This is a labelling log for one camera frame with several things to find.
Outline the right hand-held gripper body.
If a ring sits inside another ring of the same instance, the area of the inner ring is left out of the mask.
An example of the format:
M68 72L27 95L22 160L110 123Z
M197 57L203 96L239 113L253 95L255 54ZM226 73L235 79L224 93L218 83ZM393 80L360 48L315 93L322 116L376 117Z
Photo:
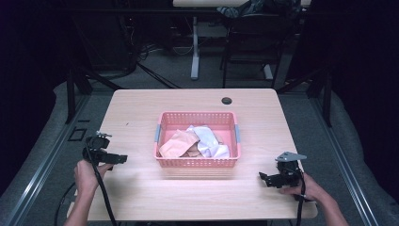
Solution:
M297 186L301 177L299 160L307 156L299 153L284 152L276 158L279 179L277 188L283 186Z

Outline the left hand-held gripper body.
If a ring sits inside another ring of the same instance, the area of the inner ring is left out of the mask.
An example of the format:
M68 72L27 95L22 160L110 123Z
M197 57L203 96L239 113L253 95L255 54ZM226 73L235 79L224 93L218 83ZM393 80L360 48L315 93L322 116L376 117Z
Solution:
M117 157L105 151L109 143L108 134L97 131L95 136L86 138L85 148L82 151L83 158L94 165L116 164Z

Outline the person's right hand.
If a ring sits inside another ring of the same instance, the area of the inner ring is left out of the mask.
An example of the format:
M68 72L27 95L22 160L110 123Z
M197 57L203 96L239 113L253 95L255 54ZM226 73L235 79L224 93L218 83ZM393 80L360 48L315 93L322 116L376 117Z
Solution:
M329 197L328 193L319 186L307 173L303 174L303 184L305 190L301 190L301 186L281 188L279 192L286 195L304 195L310 201L324 202Z

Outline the person's left hand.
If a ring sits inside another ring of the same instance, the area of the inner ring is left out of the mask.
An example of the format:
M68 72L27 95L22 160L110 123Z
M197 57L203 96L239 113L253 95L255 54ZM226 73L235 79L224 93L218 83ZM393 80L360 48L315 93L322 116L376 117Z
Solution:
M86 160L80 160L75 166L74 179L78 195L82 197L93 196L99 186L95 170Z

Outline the tan paper packet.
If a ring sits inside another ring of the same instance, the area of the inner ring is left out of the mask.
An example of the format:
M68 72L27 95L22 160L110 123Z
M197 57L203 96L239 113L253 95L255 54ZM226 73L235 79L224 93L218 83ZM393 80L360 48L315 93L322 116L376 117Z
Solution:
M176 133L165 143L159 153L163 157L183 157L183 154L195 143L198 144L199 138L193 132L177 130Z

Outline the black metal stand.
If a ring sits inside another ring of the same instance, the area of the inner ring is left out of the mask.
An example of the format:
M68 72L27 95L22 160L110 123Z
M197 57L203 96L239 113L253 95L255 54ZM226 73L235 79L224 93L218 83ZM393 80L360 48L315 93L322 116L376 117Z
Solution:
M308 73L288 85L284 85L282 88L277 89L277 94L285 93L293 88L298 87L300 84L310 81L311 84L306 90L306 94L309 98L318 98L322 95L322 118L328 127L331 127L330 120L330 108L331 108L331 97L332 97L332 76L331 73L334 69L333 64L327 64L326 66L316 69L311 73Z
M78 89L84 95L90 95L92 93L93 87L88 81L89 78L92 78L113 90L121 89L121 86L109 81L88 68L73 66L68 72L66 80L68 104L66 124L70 123L76 114L75 89Z

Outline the crumpled white cloth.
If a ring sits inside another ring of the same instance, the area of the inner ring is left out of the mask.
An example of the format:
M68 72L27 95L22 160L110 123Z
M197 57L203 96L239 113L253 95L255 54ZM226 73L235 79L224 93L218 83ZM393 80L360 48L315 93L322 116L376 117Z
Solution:
M193 132L198 138L197 149L203 157L229 158L230 149L225 144L220 144L214 132L206 125L190 125L187 132Z

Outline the brown paper scrap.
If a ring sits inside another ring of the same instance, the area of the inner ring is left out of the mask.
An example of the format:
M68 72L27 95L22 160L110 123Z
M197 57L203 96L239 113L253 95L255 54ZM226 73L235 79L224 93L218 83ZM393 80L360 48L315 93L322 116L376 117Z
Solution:
M183 157L199 157L202 158L202 153L198 149L198 144L193 144L184 154Z

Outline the pink plastic basket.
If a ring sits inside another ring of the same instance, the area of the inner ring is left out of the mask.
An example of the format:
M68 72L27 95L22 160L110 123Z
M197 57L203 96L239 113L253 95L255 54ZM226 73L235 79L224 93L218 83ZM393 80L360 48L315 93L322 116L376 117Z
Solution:
M163 157L159 150L178 130L190 126L208 126L228 147L229 156L219 157ZM232 112L163 112L156 127L153 156L163 168L233 168L241 155L240 132L235 114Z

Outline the white desk leg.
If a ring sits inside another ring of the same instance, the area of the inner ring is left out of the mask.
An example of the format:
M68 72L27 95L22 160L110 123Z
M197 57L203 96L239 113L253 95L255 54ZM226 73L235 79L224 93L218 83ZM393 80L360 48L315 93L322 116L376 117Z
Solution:
M198 37L198 21L197 18L193 18L193 57L192 57L192 66L191 66L191 79L198 80L199 79L199 70L200 70L200 52L199 52L199 37Z

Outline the black chair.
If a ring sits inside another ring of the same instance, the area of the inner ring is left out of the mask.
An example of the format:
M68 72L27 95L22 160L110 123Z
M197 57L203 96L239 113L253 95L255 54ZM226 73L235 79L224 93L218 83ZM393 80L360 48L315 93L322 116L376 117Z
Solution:
M292 22L278 14L253 13L231 20L219 69L222 87L228 81L228 64L274 65L271 87L277 80L283 44L293 27Z

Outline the dark cloth on chair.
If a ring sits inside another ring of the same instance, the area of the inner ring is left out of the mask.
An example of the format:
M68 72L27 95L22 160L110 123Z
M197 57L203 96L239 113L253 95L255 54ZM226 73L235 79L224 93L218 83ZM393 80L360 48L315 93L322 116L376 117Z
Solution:
M216 10L228 18L270 13L293 19L301 9L301 0L247 0L239 7L218 7Z

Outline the black square floor frame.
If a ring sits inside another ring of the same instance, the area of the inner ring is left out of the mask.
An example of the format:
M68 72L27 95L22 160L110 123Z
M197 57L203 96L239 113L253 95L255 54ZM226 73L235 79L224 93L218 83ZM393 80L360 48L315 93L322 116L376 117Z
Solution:
M87 130L87 128L74 127L68 137L68 141L82 141Z

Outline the aluminium floor rail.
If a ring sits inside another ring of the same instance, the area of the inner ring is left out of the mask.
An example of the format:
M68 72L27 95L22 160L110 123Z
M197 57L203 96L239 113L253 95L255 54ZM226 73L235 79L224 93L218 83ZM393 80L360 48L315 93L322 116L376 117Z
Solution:
M343 148L338 141L333 128L329 127L322 114L322 106L317 99L310 98L310 103L315 111L317 119L320 121L323 130L327 134L328 140L332 146L332 155L338 169L343 177L346 187L350 193L353 203L356 205L359 215L365 226L380 226L375 213L373 212L363 189L360 187L359 182L349 165L349 162L343 152Z
M39 139L0 197L0 226L54 226L63 221L81 145L68 137L80 124L89 127L82 116L90 101L89 96L78 99L76 115L68 124L63 104L56 103Z

